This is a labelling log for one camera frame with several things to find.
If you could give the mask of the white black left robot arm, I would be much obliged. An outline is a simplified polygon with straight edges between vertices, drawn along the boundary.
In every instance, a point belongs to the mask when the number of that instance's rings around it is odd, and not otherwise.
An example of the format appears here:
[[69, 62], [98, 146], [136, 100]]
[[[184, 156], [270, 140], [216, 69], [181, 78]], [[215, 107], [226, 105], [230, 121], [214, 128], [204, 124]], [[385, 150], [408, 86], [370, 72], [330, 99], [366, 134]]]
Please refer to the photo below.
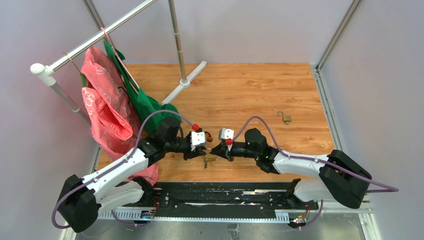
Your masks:
[[[180, 127], [177, 118], [166, 117], [152, 134], [141, 139], [118, 160], [83, 177], [69, 176], [51, 215], [53, 225], [81, 233], [100, 215], [118, 207], [132, 203], [149, 206], [153, 201], [153, 186], [146, 179], [136, 177], [126, 184], [121, 183], [153, 166], [167, 153], [182, 153], [184, 160], [206, 155], [208, 134], [194, 124], [187, 136], [181, 137], [178, 136]], [[60, 213], [67, 225], [57, 224], [56, 213]]]

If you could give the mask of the orange black Opel padlock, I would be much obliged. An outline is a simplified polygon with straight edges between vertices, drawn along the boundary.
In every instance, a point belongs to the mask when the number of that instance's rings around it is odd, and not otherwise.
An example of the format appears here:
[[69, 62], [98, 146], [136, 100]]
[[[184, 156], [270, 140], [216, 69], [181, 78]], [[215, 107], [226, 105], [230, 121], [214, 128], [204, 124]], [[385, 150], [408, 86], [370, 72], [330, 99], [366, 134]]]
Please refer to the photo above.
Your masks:
[[205, 136], [206, 136], [206, 141], [209, 142], [209, 143], [212, 142], [213, 141], [212, 135], [208, 131], [205, 131], [204, 133], [205, 133]]

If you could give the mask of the large brass padlock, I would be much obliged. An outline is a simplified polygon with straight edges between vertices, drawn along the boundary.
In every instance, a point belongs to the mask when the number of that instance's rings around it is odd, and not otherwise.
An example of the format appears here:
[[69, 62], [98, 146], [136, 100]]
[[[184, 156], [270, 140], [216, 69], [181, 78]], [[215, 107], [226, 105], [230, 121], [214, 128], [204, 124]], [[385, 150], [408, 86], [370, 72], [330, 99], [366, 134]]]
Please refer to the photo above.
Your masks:
[[205, 155], [203, 157], [204, 163], [216, 162], [220, 157], [216, 155]]

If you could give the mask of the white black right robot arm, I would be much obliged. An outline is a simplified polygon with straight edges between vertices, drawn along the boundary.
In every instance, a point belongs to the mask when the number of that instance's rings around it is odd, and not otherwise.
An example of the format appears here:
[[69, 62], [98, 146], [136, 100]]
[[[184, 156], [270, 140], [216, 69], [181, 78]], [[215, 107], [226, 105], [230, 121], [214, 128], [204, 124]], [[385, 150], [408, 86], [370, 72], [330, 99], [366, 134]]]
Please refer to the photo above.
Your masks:
[[220, 143], [211, 154], [232, 162], [235, 157], [254, 159], [265, 173], [309, 176], [310, 180], [294, 179], [286, 191], [286, 204], [298, 209], [311, 200], [335, 200], [339, 204], [358, 209], [372, 176], [351, 157], [334, 149], [330, 154], [308, 155], [279, 151], [268, 144], [267, 138], [251, 128], [244, 141], [233, 141], [234, 131], [223, 128]]

